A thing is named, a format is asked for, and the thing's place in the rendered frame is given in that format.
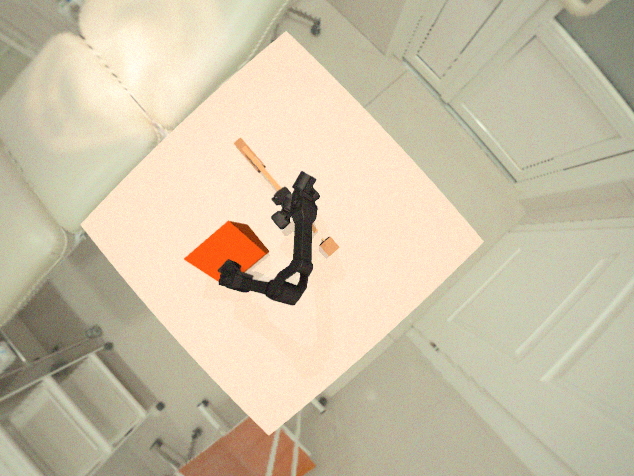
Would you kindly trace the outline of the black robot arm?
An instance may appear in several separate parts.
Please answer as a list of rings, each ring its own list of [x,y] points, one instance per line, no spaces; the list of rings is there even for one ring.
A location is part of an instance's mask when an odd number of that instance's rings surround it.
[[[295,305],[300,300],[313,270],[312,225],[318,207],[309,192],[316,180],[314,176],[301,171],[292,185],[292,193],[283,186],[271,198],[276,206],[281,205],[280,213],[292,217],[295,224],[293,259],[290,264],[278,272],[274,280],[263,282],[253,280],[253,275],[241,272],[241,265],[227,259],[218,269],[221,273],[218,285],[243,293],[254,291],[266,294],[269,299],[288,305]],[[296,272],[300,273],[297,285],[285,281]]]

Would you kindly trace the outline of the long tan wooden bar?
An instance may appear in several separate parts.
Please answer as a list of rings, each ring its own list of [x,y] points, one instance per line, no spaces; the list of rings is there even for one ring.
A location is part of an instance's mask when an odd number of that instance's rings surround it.
[[[280,187],[280,185],[279,185],[276,181],[274,181],[274,179],[270,176],[270,174],[268,173],[268,171],[267,171],[267,170],[266,170],[266,169],[262,166],[262,164],[261,164],[261,163],[260,163],[260,162],[256,159],[256,157],[255,157],[255,156],[253,156],[253,155],[250,153],[250,151],[248,150],[248,148],[247,148],[246,146],[244,146],[242,149],[243,149],[243,151],[245,152],[245,154],[248,156],[248,158],[250,158],[250,159],[254,162],[254,164],[255,164],[255,165],[256,165],[256,166],[257,166],[257,167],[261,170],[261,172],[262,172],[262,173],[263,173],[263,174],[267,177],[267,180],[268,180],[269,182],[271,182],[271,183],[272,183],[272,185],[273,185],[273,186],[274,186],[277,190],[279,190],[279,189],[281,188],[281,187]],[[316,228],[314,225],[312,225],[312,231],[313,231],[314,233],[316,233],[316,232],[318,231],[318,230],[317,230],[317,228]]]

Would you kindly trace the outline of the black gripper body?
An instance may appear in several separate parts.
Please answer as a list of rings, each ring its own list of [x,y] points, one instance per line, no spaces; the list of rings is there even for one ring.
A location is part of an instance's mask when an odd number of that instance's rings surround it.
[[[316,191],[314,187],[309,192],[309,195],[315,199],[315,202],[320,198],[320,194]],[[287,221],[289,218],[285,218],[287,216],[282,215],[279,210],[277,210],[272,216],[271,220],[277,225],[279,229],[284,229],[290,223]]]

